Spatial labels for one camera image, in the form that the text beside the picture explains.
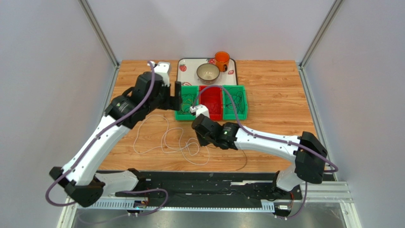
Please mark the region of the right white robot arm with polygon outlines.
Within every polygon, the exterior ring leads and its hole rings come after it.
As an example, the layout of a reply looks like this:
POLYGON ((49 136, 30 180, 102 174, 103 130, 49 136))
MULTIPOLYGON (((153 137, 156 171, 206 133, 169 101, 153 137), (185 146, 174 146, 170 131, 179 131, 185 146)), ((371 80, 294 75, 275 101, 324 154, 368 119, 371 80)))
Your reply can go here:
POLYGON ((238 123, 219 124, 199 115, 192 122, 201 146, 213 144, 223 150, 252 150, 274 155, 291 162, 275 174, 272 191, 291 191, 304 182, 323 182, 327 150, 310 132, 301 136, 286 136, 253 130, 238 123))

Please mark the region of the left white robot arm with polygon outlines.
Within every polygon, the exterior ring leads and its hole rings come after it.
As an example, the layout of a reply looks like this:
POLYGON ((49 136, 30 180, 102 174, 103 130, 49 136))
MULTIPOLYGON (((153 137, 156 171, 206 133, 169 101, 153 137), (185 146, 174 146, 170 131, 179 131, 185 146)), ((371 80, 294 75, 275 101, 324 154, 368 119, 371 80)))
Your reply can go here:
POLYGON ((133 191, 143 176, 136 169, 115 173, 97 170, 115 145, 155 109, 178 111, 181 106, 181 82, 166 84, 163 73, 144 72, 134 86, 115 97, 105 110, 99 125, 80 151, 63 167, 53 167, 49 172, 65 193, 86 208, 102 196, 133 191))

